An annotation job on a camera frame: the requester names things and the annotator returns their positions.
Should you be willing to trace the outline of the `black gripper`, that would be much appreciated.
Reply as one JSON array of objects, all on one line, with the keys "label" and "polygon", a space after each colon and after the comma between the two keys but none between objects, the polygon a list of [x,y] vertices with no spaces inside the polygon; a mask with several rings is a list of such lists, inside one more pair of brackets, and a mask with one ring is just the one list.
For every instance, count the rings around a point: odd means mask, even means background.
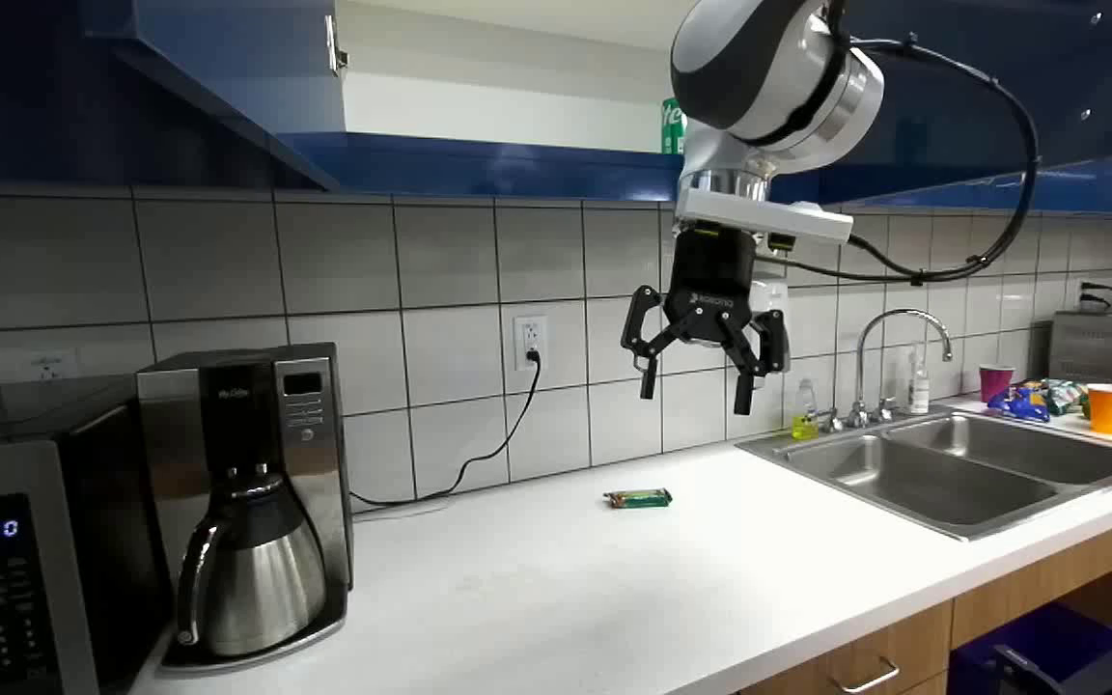
[{"label": "black gripper", "polygon": [[[749,313],[751,238],[736,229],[684,223],[675,236],[671,286],[638,286],[623,323],[623,349],[641,369],[641,399],[656,393],[660,350],[675,339],[720,342],[736,368],[732,413],[751,413],[751,381],[786,368],[786,323],[778,308]],[[660,308],[666,323],[641,335]]]}]

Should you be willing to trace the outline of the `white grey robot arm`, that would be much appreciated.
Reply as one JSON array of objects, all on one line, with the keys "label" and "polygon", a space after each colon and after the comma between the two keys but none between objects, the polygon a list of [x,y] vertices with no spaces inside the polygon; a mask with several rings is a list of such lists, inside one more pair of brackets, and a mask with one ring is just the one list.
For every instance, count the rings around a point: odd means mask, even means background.
[{"label": "white grey robot arm", "polygon": [[845,243],[853,220],[812,202],[772,202],[783,173],[840,162],[883,104],[879,67],[837,26],[840,0],[697,0],[666,50],[671,95],[688,116],[666,288],[628,299],[623,349],[656,386],[675,339],[717,342],[736,368],[732,411],[751,381],[786,368],[778,308],[751,306],[762,236]]}]

